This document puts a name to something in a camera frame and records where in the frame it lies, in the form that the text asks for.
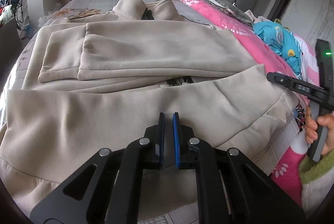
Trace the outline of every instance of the green sleeve cuff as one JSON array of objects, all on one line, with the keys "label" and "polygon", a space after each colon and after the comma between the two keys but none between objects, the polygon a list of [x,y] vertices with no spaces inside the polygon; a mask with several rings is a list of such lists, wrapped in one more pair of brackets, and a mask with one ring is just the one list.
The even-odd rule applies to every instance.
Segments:
[{"label": "green sleeve cuff", "polygon": [[299,177],[302,184],[308,184],[325,175],[334,166],[334,150],[322,157],[319,163],[306,155],[299,164]]}]

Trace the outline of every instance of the jacket sleeve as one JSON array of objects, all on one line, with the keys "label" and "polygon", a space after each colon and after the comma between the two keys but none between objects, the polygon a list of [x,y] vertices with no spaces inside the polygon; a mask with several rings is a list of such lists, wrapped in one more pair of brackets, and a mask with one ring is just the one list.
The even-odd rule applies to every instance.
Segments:
[{"label": "jacket sleeve", "polygon": [[334,184],[334,150],[319,163],[306,155],[299,165],[299,177],[303,186],[302,206],[306,216],[310,217]]}]

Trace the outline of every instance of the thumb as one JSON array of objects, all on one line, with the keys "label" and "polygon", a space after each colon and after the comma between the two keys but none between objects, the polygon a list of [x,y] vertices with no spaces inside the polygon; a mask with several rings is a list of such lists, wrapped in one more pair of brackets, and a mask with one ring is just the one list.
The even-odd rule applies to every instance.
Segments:
[{"label": "thumb", "polygon": [[327,127],[328,130],[334,130],[334,117],[331,114],[319,116],[317,120],[319,125]]}]

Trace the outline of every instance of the blue gripper pad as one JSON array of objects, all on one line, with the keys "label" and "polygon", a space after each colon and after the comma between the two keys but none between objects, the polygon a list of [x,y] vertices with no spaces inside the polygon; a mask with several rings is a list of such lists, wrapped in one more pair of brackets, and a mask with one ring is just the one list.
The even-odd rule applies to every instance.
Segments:
[{"label": "blue gripper pad", "polygon": [[175,165],[176,168],[180,167],[180,143],[179,134],[177,132],[177,123],[175,114],[173,114],[173,132],[174,132],[174,150],[175,150]]}]

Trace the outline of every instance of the yellow dot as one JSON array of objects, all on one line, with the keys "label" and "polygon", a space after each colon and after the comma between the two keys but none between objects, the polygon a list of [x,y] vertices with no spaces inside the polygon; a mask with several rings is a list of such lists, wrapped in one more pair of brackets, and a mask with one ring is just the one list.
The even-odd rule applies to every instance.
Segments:
[{"label": "yellow dot", "polygon": [[288,56],[295,56],[295,51],[292,49],[288,50]]}]

